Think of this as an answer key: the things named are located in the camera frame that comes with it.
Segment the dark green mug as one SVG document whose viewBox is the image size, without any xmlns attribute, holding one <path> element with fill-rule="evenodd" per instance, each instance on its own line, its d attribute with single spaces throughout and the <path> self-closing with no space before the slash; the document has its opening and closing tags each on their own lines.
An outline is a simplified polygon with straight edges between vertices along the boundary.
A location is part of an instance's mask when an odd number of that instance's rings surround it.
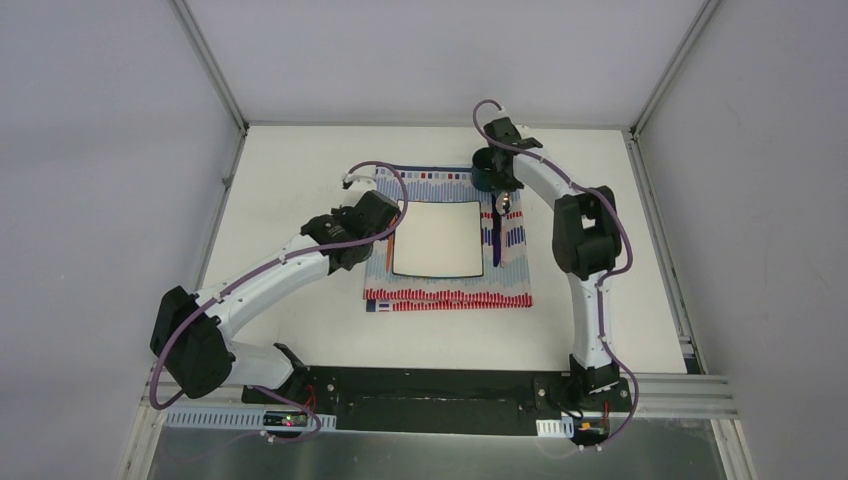
<svg viewBox="0 0 848 480">
<path fill-rule="evenodd" d="M 471 182 L 480 192 L 502 191 L 499 186 L 494 163 L 494 152 L 490 147 L 478 149 L 472 156 Z"/>
</svg>

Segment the silver spoon pink handle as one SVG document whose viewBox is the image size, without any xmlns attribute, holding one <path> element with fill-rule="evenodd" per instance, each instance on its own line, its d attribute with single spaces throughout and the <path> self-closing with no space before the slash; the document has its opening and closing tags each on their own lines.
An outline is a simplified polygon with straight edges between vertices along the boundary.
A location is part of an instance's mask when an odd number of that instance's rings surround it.
<svg viewBox="0 0 848 480">
<path fill-rule="evenodd" d="M 511 194 L 508 191 L 500 192 L 493 200 L 493 229 L 497 231 L 497 245 L 493 246 L 496 250 L 495 265 L 499 268 L 505 267 L 508 250 L 508 227 L 506 221 L 512 210 Z"/>
</svg>

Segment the dark blue plastic knife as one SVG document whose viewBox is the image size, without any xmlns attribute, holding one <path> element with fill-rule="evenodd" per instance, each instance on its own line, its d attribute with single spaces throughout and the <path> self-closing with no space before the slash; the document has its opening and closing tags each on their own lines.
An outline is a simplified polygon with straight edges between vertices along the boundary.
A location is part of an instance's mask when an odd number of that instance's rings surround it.
<svg viewBox="0 0 848 480">
<path fill-rule="evenodd" d="M 492 213 L 492 223 L 493 266 L 499 268 L 502 263 L 502 216 L 497 211 Z"/>
</svg>

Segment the patterned cloth napkin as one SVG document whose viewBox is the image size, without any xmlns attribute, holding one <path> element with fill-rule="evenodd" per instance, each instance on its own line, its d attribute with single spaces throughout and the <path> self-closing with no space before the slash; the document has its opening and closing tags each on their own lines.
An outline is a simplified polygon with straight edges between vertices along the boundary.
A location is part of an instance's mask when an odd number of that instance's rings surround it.
<svg viewBox="0 0 848 480">
<path fill-rule="evenodd" d="M 506 221 L 508 250 L 504 268 L 493 266 L 492 213 L 495 193 L 480 192 L 471 171 L 460 167 L 379 167 L 375 181 L 384 196 L 403 202 L 470 202 L 481 204 L 484 273 L 465 279 L 433 279 L 385 271 L 386 240 L 373 246 L 365 264 L 363 297 L 374 311 L 529 308 L 533 304 L 521 197 L 511 193 L 512 210 Z"/>
</svg>

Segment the white square plate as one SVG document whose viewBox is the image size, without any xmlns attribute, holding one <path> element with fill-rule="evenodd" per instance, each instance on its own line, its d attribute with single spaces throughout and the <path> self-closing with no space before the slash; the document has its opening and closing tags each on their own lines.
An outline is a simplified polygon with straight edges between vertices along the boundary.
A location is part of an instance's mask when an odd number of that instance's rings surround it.
<svg viewBox="0 0 848 480">
<path fill-rule="evenodd" d="M 481 204 L 411 202 L 395 230 L 391 272 L 433 279 L 465 279 L 484 273 Z"/>
</svg>

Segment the orange plastic fork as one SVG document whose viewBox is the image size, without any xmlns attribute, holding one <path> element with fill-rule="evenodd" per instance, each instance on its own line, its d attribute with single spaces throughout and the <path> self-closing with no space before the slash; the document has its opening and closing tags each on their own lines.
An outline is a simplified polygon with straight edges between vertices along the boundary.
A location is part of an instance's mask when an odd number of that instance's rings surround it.
<svg viewBox="0 0 848 480">
<path fill-rule="evenodd" d="M 393 268 L 394 243 L 395 243 L 395 235 L 392 234 L 386 240 L 385 271 L 387 273 L 391 273 L 392 268 Z"/>
</svg>

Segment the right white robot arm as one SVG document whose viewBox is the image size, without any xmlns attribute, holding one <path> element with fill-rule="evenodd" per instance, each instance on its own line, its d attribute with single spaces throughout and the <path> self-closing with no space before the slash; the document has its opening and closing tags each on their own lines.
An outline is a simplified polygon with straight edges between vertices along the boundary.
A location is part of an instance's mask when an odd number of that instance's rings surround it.
<svg viewBox="0 0 848 480">
<path fill-rule="evenodd" d="M 606 186 L 578 186 L 545 158 L 538 140 L 524 138 L 507 117 L 490 121 L 482 131 L 487 146 L 472 158 L 475 187 L 494 193 L 528 188 L 552 210 L 551 249 L 569 281 L 574 318 L 567 393 L 576 407 L 593 409 L 620 380 L 620 367 L 610 355 L 603 282 L 623 248 L 614 194 Z"/>
</svg>

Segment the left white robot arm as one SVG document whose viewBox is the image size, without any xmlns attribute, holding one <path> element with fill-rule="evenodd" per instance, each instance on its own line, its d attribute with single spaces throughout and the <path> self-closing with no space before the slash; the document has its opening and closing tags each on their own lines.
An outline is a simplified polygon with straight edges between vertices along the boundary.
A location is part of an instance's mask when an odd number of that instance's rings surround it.
<svg viewBox="0 0 848 480">
<path fill-rule="evenodd" d="M 305 378 L 291 350 L 241 343 L 236 334 L 295 290 L 366 261 L 401 214 L 395 201 L 369 190 L 352 205 L 310 219 L 283 247 L 237 277 L 196 292 L 170 289 L 150 340 L 154 374 L 168 372 L 178 394 L 191 399 L 223 385 L 243 385 L 265 387 L 281 404 L 297 402 Z"/>
</svg>

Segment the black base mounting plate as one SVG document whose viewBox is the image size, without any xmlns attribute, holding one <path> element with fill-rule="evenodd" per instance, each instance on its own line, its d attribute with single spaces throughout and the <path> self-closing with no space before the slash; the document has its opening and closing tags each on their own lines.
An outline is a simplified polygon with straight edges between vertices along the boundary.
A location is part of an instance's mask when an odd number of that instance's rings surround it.
<svg viewBox="0 0 848 480">
<path fill-rule="evenodd" d="M 631 408 L 630 386 L 586 395 L 566 372 L 312 366 L 246 404 L 291 400 L 320 415 L 326 429 L 355 432 L 536 436 L 543 421 L 574 416 L 607 424 Z"/>
</svg>

